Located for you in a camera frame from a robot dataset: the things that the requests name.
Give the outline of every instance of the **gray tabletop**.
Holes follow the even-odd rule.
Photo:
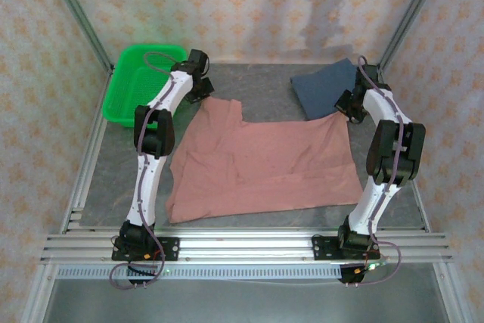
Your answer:
[[[323,65],[213,64],[209,77],[214,97],[242,102],[244,120],[271,122],[304,120],[305,115],[289,82],[290,76],[311,73]],[[183,104],[175,114],[176,145],[197,112],[199,104]],[[361,185],[367,181],[365,161],[375,126],[370,117],[360,125],[348,125],[353,159]],[[165,202],[172,191],[169,157],[157,194],[157,226],[169,223]],[[137,157],[133,131],[108,123],[82,214],[81,225],[121,226],[126,219],[135,188]],[[353,205],[319,207],[274,213],[223,216],[176,224],[181,227],[337,227]],[[379,227],[423,228],[411,184],[390,202]]]
[[[390,269],[378,268],[365,281]],[[52,293],[44,323],[448,321],[432,264],[404,264],[391,280],[358,288],[332,280],[162,279],[126,293],[102,280],[59,280]]]

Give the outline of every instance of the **aluminum frame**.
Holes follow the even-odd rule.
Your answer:
[[[403,42],[403,39],[407,35],[411,28],[415,18],[420,12],[420,9],[424,6],[426,0],[411,0],[410,5],[405,12],[399,26],[397,27],[395,33],[393,34],[390,43],[387,45],[385,52],[380,60],[379,67],[385,70],[391,63],[393,57],[395,57],[399,46]]]
[[[42,323],[51,299],[58,265],[38,265],[21,323]]]
[[[459,277],[457,266],[448,263],[434,263],[433,269],[436,273],[442,300],[448,319],[453,322],[477,322],[477,317],[473,315]]]
[[[79,2],[79,0],[64,0],[66,2],[67,7],[69,8],[71,14],[76,19],[77,23],[81,27],[82,31],[84,32],[85,36],[91,43],[91,46],[98,58],[99,62],[101,62],[103,68],[109,72],[113,69],[113,64],[111,63],[109,56],[107,55],[104,46],[102,45],[101,41],[98,38],[98,35],[94,31],[94,28],[89,22],[87,15],[85,15],[84,9]]]
[[[179,264],[332,264],[345,265],[364,260],[314,260],[311,237],[315,234],[335,237],[337,230],[318,229],[208,229],[165,228],[157,235],[180,238]],[[49,235],[42,252],[43,263],[54,264],[112,264],[111,238],[116,229]],[[453,251],[445,234],[425,231],[379,231],[381,241],[400,246],[403,262],[452,262]],[[384,256],[396,262],[397,253],[392,247],[380,245]]]
[[[70,215],[74,210],[82,209],[85,206],[85,200],[88,196],[89,186],[91,185],[92,175],[98,160],[99,150],[106,130],[107,120],[103,117],[102,105],[107,87],[109,86],[111,76],[110,71],[106,76],[106,81],[99,95],[98,105],[96,107],[94,120],[89,131],[88,143],[85,146],[82,155],[82,163],[77,173],[76,182],[70,195],[69,204],[60,225],[60,234],[67,230],[70,223]]]

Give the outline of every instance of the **pink t-shirt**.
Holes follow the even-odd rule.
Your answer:
[[[170,222],[357,203],[346,118],[246,123],[239,101],[207,98],[172,159]]]

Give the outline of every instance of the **cable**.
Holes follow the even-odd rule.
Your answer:
[[[204,77],[210,70],[210,57],[206,56],[207,67],[206,70],[203,71],[202,77]]]
[[[128,269],[132,272],[135,272],[136,274],[143,275],[143,276],[155,276],[153,272],[143,272],[141,270],[137,270],[133,268],[132,266],[128,266]]]
[[[386,187],[383,190],[383,194],[381,195],[380,199],[378,200],[377,205],[375,206],[374,211],[370,215],[370,219],[368,221],[368,232],[370,233],[371,240],[374,242],[374,244],[387,245],[387,246],[391,246],[391,247],[395,248],[399,258],[397,260],[395,269],[389,275],[387,275],[385,278],[382,278],[382,279],[377,280],[377,281],[368,281],[368,282],[365,282],[365,283],[347,284],[347,285],[353,285],[353,286],[373,285],[373,284],[383,283],[384,281],[388,281],[389,279],[393,278],[393,276],[395,276],[395,274],[400,270],[400,266],[402,264],[402,251],[400,250],[400,247],[398,245],[394,244],[393,242],[389,242],[389,241],[377,241],[377,238],[375,237],[375,235],[373,233],[373,221],[374,221],[376,215],[378,214],[378,212],[380,211],[380,208],[382,207],[383,202],[385,201],[385,198],[386,198],[386,195],[387,195],[387,193],[390,189],[390,186],[393,184],[393,182],[396,179],[397,168],[398,168],[398,165],[399,165],[400,152],[402,151],[404,123],[403,123],[402,116],[400,115],[399,109],[397,108],[395,102],[393,102],[393,100],[391,98],[386,96],[385,93],[383,91],[381,91],[380,88],[368,76],[368,74],[363,69],[363,63],[361,62],[361,60],[363,60],[365,62],[365,64],[368,64],[365,56],[359,56],[358,57],[358,68],[359,68],[361,74],[370,83],[370,85],[377,92],[377,94],[382,96],[389,103],[390,107],[393,109],[393,112],[396,115],[397,120],[399,121],[399,140],[398,140],[398,144],[397,144],[397,147],[396,147],[396,150],[395,150],[395,156],[393,158],[392,175],[390,176],[390,180],[388,181],[388,183],[386,183]]]
[[[258,285],[277,285],[277,286],[285,286],[285,287],[314,287],[314,286],[321,286],[321,285],[340,285],[340,282],[332,280],[332,279],[322,279],[326,281],[319,281],[317,283],[287,283],[287,282],[277,282],[277,281],[263,281],[263,280],[234,280],[234,279],[221,279],[219,281],[223,281],[225,283],[243,283],[243,284],[258,284]]]
[[[368,258],[370,257],[369,253],[380,253],[380,251],[378,251],[378,250],[369,250],[368,251],[368,253],[366,254],[366,257],[365,257],[365,269],[368,268]],[[386,259],[386,256],[383,255],[382,253],[380,253],[380,259]]]
[[[167,71],[158,69],[157,67],[152,66],[152,65],[150,65],[147,62],[147,55],[150,55],[150,54],[162,55],[164,57],[167,57],[168,59],[171,59],[171,60],[177,62],[177,60],[175,60],[174,58],[170,57],[167,54],[163,54],[163,53],[159,53],[159,52],[148,52],[148,53],[145,53],[144,54],[144,62],[149,66],[149,68],[152,68],[154,70],[157,70],[157,71],[159,71],[161,73],[167,73]],[[137,152],[138,152],[138,155],[144,157],[144,166],[143,166],[143,170],[141,171],[141,175],[140,175],[139,182],[138,182],[138,196],[137,196],[137,198],[138,198],[138,212],[139,212],[139,216],[141,217],[141,221],[143,223],[144,228],[146,228],[146,231],[148,232],[148,234],[153,238],[153,240],[157,244],[158,249],[159,249],[159,252],[161,254],[161,266],[160,266],[160,269],[158,270],[158,272],[156,274],[153,275],[153,278],[151,280],[149,280],[149,281],[143,281],[143,287],[147,287],[148,285],[153,284],[159,278],[159,276],[161,275],[161,272],[163,271],[163,268],[165,267],[165,253],[163,251],[163,246],[161,245],[161,243],[158,240],[157,236],[154,234],[154,232],[151,230],[150,226],[146,222],[146,219],[144,217],[143,211],[141,209],[141,204],[143,203],[143,200],[141,199],[141,186],[143,184],[144,175],[145,175],[145,173],[147,171],[147,166],[150,164],[149,161],[148,161],[148,157],[147,157],[146,153],[143,153],[141,151],[141,146],[142,146],[144,134],[146,133],[146,129],[147,129],[147,125],[148,125],[148,120],[150,119],[151,114],[157,109],[158,106],[160,106],[160,104],[163,102],[163,100],[166,98],[166,96],[168,96],[168,94],[175,87],[175,81],[173,80],[172,74],[171,73],[168,73],[168,75],[169,75],[169,79],[170,79],[170,85],[168,87],[168,90],[166,90],[166,92],[160,97],[160,99],[156,102],[156,104],[146,113],[146,117],[144,118],[143,126],[141,127],[141,133],[139,135],[139,139],[138,139],[138,143],[137,143],[137,148],[136,148],[137,149]],[[119,284],[117,284],[113,280],[113,274],[114,274],[114,272],[118,268],[120,268],[122,266],[126,266],[126,267],[128,267],[128,269],[134,269],[134,268],[152,269],[153,268],[152,265],[140,264],[140,263],[133,263],[133,262],[121,262],[120,264],[115,265],[111,269],[111,272],[109,274],[109,282],[110,282],[110,284],[113,287],[115,287],[116,289],[120,289],[120,290],[131,290],[131,289],[136,289],[138,287],[137,284],[134,284],[134,285],[119,285]]]
[[[170,72],[166,71],[166,70],[163,70],[161,68],[158,68],[152,64],[150,64],[150,62],[148,62],[148,56],[152,56],[152,55],[156,55],[156,56],[161,56],[161,57],[164,57],[164,58],[168,58],[170,61],[173,61],[175,63],[177,63],[178,61],[173,58],[172,56],[170,56],[169,54],[166,54],[166,53],[161,53],[161,52],[146,52],[143,56],[143,61],[146,63],[146,65],[151,68],[152,70],[155,70],[155,71],[158,71],[158,72],[161,72],[161,73],[164,73],[168,76],[171,75]]]

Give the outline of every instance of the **green plastic tray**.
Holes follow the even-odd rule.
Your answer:
[[[113,123],[132,128],[135,108],[154,99],[166,84],[168,76],[152,70],[143,60],[147,52],[162,52],[177,61],[187,59],[187,52],[179,45],[132,45],[119,56],[118,63],[106,92],[103,115]],[[151,55],[148,60],[155,67],[170,71],[173,62]]]

